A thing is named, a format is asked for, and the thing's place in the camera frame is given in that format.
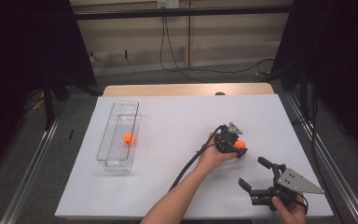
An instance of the gray carpet floor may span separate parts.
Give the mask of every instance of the gray carpet floor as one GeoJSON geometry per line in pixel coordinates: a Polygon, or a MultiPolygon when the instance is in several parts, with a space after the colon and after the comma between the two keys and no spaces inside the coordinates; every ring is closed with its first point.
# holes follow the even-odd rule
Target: gray carpet floor
{"type": "MultiPolygon", "coordinates": [[[[260,64],[261,71],[268,71],[272,62],[260,64]]],[[[239,71],[245,70],[250,64],[230,64],[205,66],[202,69],[213,69],[219,71],[239,71]]],[[[256,82],[259,77],[255,76],[257,67],[238,73],[216,73],[201,70],[184,70],[183,73],[188,77],[201,79],[205,82],[256,82]]],[[[165,84],[165,83],[198,83],[198,81],[184,77],[179,72],[169,72],[164,70],[146,71],[131,74],[120,74],[112,76],[97,77],[100,91],[108,85],[125,84],[165,84]]],[[[290,120],[297,118],[293,108],[287,98],[287,94],[292,93],[298,96],[299,89],[296,87],[291,92],[282,90],[281,81],[270,82],[271,86],[281,97],[282,104],[286,109],[290,120]]],[[[16,223],[139,223],[133,221],[71,221],[54,216],[62,196],[66,181],[71,173],[77,152],[80,149],[84,134],[97,102],[97,97],[90,96],[75,87],[68,86],[71,96],[67,102],[60,102],[54,99],[54,108],[62,108],[62,118],[57,126],[57,130],[52,138],[48,150],[44,155],[37,175],[32,183],[32,187],[27,192],[27,197],[17,216],[16,223]]],[[[31,97],[27,101],[27,106],[32,106],[40,94],[31,97]]],[[[340,122],[334,113],[329,109],[322,98],[319,98],[319,110],[316,116],[316,130],[321,136],[324,144],[333,156],[340,172],[343,174],[354,193],[358,197],[358,145],[356,139],[350,134],[342,132],[340,122]]],[[[39,142],[44,134],[46,125],[46,114],[42,105],[37,110],[28,110],[24,113],[21,126],[13,136],[7,150],[0,158],[0,220],[7,210],[17,187],[23,179],[27,168],[34,156],[39,142]]],[[[356,223],[347,202],[342,199],[333,179],[327,172],[321,160],[313,156],[310,139],[301,125],[294,125],[306,155],[308,156],[315,173],[322,177],[322,186],[328,189],[327,200],[334,211],[333,217],[309,219],[308,223],[356,223]]],[[[252,223],[251,220],[202,220],[186,221],[185,223],[203,224],[237,224],[252,223]]],[[[255,220],[254,223],[278,223],[277,220],[255,220]]]]}

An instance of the orange ball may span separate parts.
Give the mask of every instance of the orange ball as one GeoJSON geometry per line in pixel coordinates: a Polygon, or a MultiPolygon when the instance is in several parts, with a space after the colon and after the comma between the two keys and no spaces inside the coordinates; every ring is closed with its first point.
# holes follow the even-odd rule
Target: orange ball
{"type": "Polygon", "coordinates": [[[133,141],[132,134],[131,133],[124,134],[123,141],[126,145],[129,145],[131,143],[131,141],[133,141]]]}
{"type": "Polygon", "coordinates": [[[246,148],[245,142],[241,140],[237,140],[237,142],[234,143],[234,147],[236,148],[246,148]]]}

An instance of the white tabletop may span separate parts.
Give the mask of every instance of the white tabletop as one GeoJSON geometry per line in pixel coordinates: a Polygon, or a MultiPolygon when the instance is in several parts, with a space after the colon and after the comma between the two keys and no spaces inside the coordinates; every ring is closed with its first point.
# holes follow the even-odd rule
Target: white tabletop
{"type": "MultiPolygon", "coordinates": [[[[249,149],[210,173],[185,218],[276,217],[267,206],[252,205],[238,185],[242,177],[253,189],[272,186],[273,174],[258,157],[284,163],[320,186],[278,95],[100,97],[55,216],[141,219],[209,133],[230,122],[243,131],[240,139],[249,149]],[[106,172],[96,160],[114,101],[138,101],[142,114],[133,166],[122,174],[106,172]]],[[[310,204],[308,217],[333,215],[324,195],[304,196],[310,204]]]]}

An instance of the clear plastic container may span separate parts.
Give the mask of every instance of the clear plastic container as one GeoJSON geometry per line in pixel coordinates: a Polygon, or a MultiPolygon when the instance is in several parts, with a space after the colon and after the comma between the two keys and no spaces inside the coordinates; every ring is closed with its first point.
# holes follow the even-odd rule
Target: clear plastic container
{"type": "Polygon", "coordinates": [[[114,102],[97,155],[105,171],[126,172],[132,168],[140,123],[139,102],[114,102]]]}

